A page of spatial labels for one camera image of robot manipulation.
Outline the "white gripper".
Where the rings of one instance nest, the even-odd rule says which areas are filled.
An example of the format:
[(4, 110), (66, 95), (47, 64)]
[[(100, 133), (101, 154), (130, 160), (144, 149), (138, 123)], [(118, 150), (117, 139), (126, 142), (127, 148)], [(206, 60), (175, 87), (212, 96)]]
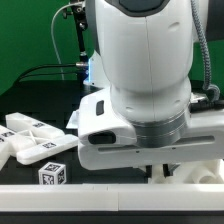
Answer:
[(149, 183), (152, 165), (163, 164), (163, 175), (169, 177), (173, 175), (169, 163), (224, 159), (224, 110), (192, 114), (185, 134), (171, 145), (160, 148), (135, 144), (84, 146), (79, 141), (78, 156), (88, 170), (146, 166)]

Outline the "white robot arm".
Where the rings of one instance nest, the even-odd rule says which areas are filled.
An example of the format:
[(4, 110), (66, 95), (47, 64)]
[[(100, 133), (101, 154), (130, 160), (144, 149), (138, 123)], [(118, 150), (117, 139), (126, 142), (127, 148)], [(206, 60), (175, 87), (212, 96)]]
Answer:
[(87, 0), (108, 87), (82, 98), (89, 170), (224, 159), (224, 105), (193, 104), (194, 0)]

